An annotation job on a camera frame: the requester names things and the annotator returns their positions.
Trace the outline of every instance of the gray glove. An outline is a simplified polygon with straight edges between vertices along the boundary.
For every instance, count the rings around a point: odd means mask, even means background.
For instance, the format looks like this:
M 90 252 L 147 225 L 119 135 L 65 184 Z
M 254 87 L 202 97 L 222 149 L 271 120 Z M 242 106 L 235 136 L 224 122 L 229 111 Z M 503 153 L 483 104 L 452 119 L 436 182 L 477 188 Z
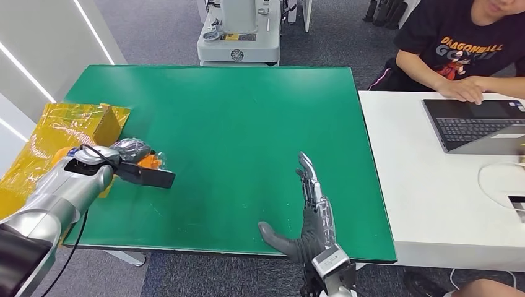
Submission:
M 266 222 L 259 222 L 258 227 L 262 239 L 268 245 L 294 262 L 311 265 L 315 256 L 336 243 L 336 229 L 330 201 L 321 192 L 312 162 L 300 152 L 299 163 L 303 170 L 297 169 L 296 172 L 301 177 L 305 196 L 301 236 L 297 239 L 285 238 Z
M 138 163 L 151 153 L 151 148 L 144 141 L 136 138 L 124 138 L 112 144 L 110 149 L 120 153 L 122 161 Z

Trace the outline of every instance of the humanoid robot hand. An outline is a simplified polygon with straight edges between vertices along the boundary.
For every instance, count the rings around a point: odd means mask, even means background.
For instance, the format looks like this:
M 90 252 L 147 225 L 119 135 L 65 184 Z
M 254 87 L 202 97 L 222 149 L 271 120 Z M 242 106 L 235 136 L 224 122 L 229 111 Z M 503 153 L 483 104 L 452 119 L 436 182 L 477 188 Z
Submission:
M 303 209 L 303 228 L 297 239 L 288 239 L 277 234 L 266 222 L 258 227 L 263 240 L 274 249 L 288 256 L 292 261 L 311 265 L 318 254 L 336 243 L 336 229 L 330 201 L 323 195 L 312 162 L 303 152 L 299 153 L 299 163 L 303 169 L 296 172 L 301 179 L 305 206 Z

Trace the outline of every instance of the white cable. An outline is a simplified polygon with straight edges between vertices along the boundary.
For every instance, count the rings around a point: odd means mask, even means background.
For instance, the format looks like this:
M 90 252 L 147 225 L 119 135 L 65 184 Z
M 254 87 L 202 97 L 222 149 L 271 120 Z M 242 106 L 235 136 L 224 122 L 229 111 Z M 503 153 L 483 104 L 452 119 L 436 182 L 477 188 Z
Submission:
M 510 271 L 507 271 L 507 273 L 512 276 L 512 287 L 514 287 L 514 289 L 516 289 L 516 285 L 517 285 L 516 276 Z
M 516 166 L 521 166 L 521 167 L 525 167 L 525 163 L 513 163 L 513 162 L 498 162 L 498 163 L 492 163 L 492 164 L 488 164 L 488 165 L 484 165 L 482 166 L 481 168 L 479 168 L 479 171 L 477 172 L 477 185 L 479 187 L 479 189 L 483 192 L 483 194 L 485 194 L 485 196 L 487 196 L 488 198 L 490 198 L 490 200 L 496 202 L 499 206 L 502 206 L 506 209 L 512 209 L 512 210 L 515 210 L 517 212 L 525 212 L 525 209 L 517 209 L 517 208 L 514 208 L 514 207 L 508 207 L 507 205 L 497 201 L 496 199 L 494 199 L 494 197 L 492 197 L 491 195 L 489 195 L 485 189 L 483 188 L 483 186 L 481 185 L 481 171 L 483 169 L 486 169 L 490 166 L 493 166 L 493 165 L 516 165 Z
M 456 269 L 452 269 L 452 272 L 450 272 L 450 283 L 452 284 L 452 286 L 454 286 L 456 288 L 456 290 L 459 290 L 459 287 L 454 283 L 454 280 L 452 280 L 452 276 L 454 275 L 454 272 L 456 271 Z M 507 271 L 508 274 L 510 274 L 512 276 L 512 287 L 514 289 L 516 289 L 516 285 L 517 285 L 517 281 L 516 281 L 516 276 L 510 272 L 510 271 Z
M 454 269 L 452 270 L 452 272 L 450 273 L 450 277 L 449 277 L 449 279 L 450 279 L 450 283 L 452 284 L 452 286 L 454 286 L 454 287 L 456 288 L 456 290 L 459 290 L 459 287 L 456 286 L 456 284 L 455 284 L 454 281 L 452 280 L 452 276 L 454 275 L 454 272 L 455 272 L 455 271 L 456 271 L 456 269 L 454 268 Z

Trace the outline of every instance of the orange object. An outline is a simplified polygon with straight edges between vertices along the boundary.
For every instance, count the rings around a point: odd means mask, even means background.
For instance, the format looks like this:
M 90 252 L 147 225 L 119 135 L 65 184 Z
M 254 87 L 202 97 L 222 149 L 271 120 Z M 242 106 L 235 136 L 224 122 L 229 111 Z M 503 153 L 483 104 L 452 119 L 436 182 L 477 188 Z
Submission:
M 149 154 L 148 156 L 144 157 L 142 160 L 140 160 L 137 165 L 144 167 L 144 168 L 150 168 L 158 170 L 162 166 L 162 160 L 157 158 L 157 155 Z
M 53 159 L 51 159 L 51 167 L 53 167 L 55 164 L 57 164 L 57 162 L 59 162 L 60 159 L 64 158 L 69 153 L 69 151 L 72 148 L 73 147 L 63 147 L 63 148 L 59 149 L 56 152 L 56 154 L 53 156 Z

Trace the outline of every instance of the white wall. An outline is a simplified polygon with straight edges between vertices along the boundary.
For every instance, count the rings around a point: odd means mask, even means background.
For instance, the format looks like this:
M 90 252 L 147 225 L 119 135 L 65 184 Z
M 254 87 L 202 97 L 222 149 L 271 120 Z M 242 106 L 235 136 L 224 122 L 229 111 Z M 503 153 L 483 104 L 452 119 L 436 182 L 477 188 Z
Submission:
M 5 123 L 21 134 L 17 136 Z M 11 167 L 12 162 L 24 147 L 23 137 L 31 136 L 36 124 L 0 93 L 0 177 Z
M 126 64 L 92 0 L 0 0 L 0 43 L 56 100 L 89 64 L 110 64 L 77 6 L 115 64 Z M 48 99 L 0 52 L 0 93 L 37 122 Z

